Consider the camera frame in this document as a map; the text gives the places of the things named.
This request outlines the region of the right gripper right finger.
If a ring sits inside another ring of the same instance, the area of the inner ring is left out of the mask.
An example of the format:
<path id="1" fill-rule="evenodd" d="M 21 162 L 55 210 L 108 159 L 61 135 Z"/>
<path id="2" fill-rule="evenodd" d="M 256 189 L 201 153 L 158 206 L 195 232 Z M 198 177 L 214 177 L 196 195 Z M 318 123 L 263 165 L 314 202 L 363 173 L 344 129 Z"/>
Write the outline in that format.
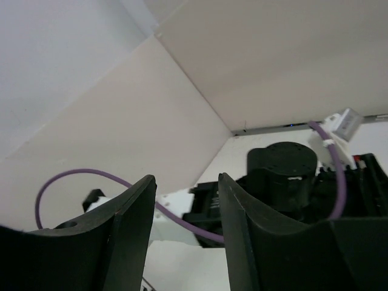
<path id="1" fill-rule="evenodd" d="M 343 218 L 308 225 L 218 180 L 232 290 L 386 290 L 387 219 Z"/>

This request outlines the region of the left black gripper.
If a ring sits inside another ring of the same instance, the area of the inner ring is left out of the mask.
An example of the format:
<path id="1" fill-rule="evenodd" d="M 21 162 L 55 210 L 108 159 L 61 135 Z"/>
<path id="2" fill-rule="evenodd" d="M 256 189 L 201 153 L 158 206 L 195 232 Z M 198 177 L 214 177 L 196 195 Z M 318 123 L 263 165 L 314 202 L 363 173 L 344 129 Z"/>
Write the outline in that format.
<path id="1" fill-rule="evenodd" d="M 344 171 L 347 201 L 343 217 L 386 217 L 387 175 L 375 155 L 356 155 L 356 169 Z M 327 218 L 336 200 L 336 175 L 320 168 L 315 180 L 315 218 Z"/>

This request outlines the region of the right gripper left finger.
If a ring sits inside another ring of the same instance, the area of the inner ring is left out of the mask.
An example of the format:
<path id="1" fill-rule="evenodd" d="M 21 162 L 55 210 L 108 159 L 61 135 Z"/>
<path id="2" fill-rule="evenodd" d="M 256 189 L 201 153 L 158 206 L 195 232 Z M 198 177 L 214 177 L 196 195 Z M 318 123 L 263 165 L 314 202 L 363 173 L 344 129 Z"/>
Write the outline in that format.
<path id="1" fill-rule="evenodd" d="M 139 290 L 156 180 L 146 175 L 54 229 L 1 227 L 2 290 Z"/>

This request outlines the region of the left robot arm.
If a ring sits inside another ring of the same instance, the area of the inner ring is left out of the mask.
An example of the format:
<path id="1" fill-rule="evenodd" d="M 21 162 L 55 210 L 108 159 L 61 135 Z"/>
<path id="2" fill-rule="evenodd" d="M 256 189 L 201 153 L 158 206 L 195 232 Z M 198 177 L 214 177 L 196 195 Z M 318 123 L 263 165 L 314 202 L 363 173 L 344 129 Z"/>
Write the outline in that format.
<path id="1" fill-rule="evenodd" d="M 387 175 L 371 153 L 355 155 L 346 166 L 345 218 L 387 216 Z M 316 154 L 295 142 L 278 142 L 247 154 L 247 173 L 237 183 L 248 194 L 294 220 L 313 224 L 331 213 L 335 200 L 336 173 L 319 167 Z M 218 183 L 199 183 L 186 191 L 191 199 L 187 213 L 176 215 L 164 204 L 156 209 L 193 233 L 187 244 L 203 248 L 224 245 Z"/>

